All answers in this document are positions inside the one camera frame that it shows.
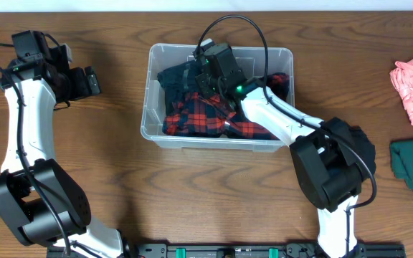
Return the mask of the red navy plaid shirt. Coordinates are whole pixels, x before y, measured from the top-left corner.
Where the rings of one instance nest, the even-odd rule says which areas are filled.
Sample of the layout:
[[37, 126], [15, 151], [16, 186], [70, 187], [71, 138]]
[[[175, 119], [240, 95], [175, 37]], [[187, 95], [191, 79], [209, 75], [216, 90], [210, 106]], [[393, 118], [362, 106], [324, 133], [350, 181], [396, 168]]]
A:
[[274, 140], [267, 129], [233, 110], [216, 94], [205, 98], [200, 91], [185, 94], [185, 100], [175, 104], [174, 112], [164, 118], [162, 132], [171, 136], [200, 138], [241, 138]]

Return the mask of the black banded cloth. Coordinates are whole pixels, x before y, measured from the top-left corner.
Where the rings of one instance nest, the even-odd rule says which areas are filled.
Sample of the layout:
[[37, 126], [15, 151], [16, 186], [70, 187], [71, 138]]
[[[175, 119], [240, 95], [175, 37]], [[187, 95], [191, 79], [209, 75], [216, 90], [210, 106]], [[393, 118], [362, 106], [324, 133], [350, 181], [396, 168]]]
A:
[[375, 145], [368, 139], [367, 135], [359, 126], [350, 126], [349, 132], [353, 138], [355, 150], [362, 158], [372, 174], [376, 172], [376, 149]]
[[195, 60], [169, 67], [157, 74], [157, 80], [165, 92], [166, 115], [171, 115], [175, 104], [185, 100], [185, 94], [198, 92], [196, 76], [201, 74], [201, 65]]

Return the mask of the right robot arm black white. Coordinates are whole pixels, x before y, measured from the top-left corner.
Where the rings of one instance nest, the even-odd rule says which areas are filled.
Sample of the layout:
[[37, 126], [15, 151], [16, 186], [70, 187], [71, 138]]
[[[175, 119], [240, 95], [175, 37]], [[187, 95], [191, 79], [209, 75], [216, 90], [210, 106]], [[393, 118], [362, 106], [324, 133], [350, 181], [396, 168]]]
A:
[[359, 126], [314, 118], [287, 104], [270, 88], [270, 78], [246, 78], [227, 44], [202, 42], [194, 50], [201, 65], [200, 89], [220, 94], [241, 115], [261, 125], [290, 149], [298, 184], [317, 208], [318, 253], [362, 257], [354, 234], [361, 185], [373, 178], [376, 150]]

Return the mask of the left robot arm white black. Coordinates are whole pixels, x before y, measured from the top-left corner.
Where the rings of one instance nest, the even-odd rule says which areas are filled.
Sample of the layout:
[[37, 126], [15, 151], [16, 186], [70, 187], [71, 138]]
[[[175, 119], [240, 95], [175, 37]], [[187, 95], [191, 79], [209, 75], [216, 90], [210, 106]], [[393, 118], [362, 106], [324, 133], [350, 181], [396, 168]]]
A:
[[0, 173], [0, 217], [23, 245], [50, 257], [127, 257], [121, 233], [91, 212], [82, 188], [57, 162], [53, 114], [57, 104], [100, 91], [95, 72], [71, 67], [66, 44], [17, 43], [3, 70], [9, 137]]

